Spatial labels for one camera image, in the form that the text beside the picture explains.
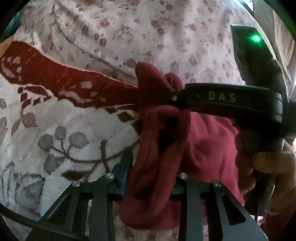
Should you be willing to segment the dark red small garment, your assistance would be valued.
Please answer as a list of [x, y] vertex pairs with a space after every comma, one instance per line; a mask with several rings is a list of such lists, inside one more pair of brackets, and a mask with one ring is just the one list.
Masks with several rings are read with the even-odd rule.
[[137, 112], [142, 137], [119, 205], [121, 221], [137, 230], [169, 230], [180, 223], [181, 204], [170, 199], [177, 175], [210, 183], [220, 180], [243, 202], [238, 188], [235, 138], [228, 118], [195, 113], [164, 103], [183, 88], [180, 78], [148, 63], [137, 63]]

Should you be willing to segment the white and red floral blanket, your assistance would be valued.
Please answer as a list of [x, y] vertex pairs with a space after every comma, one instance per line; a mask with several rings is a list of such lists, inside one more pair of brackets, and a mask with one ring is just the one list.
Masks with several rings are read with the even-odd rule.
[[1, 204], [38, 221], [71, 183], [137, 154], [137, 87], [24, 42], [1, 48]]

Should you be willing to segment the pink floral bed sheet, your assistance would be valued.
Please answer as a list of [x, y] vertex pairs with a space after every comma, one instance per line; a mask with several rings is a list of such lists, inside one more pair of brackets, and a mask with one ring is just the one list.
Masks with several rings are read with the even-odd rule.
[[147, 62], [183, 83], [241, 85], [230, 26], [257, 28], [295, 86], [295, 41], [272, 13], [259, 23], [238, 1], [30, 1], [15, 39], [66, 65], [137, 85]]

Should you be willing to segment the orange patterned cloth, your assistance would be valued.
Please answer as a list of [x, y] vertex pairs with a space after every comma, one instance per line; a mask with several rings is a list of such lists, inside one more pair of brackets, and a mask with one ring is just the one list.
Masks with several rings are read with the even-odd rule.
[[6, 49], [11, 45], [12, 41], [14, 40], [14, 35], [8, 37], [3, 42], [0, 43], [0, 57], [4, 54]]

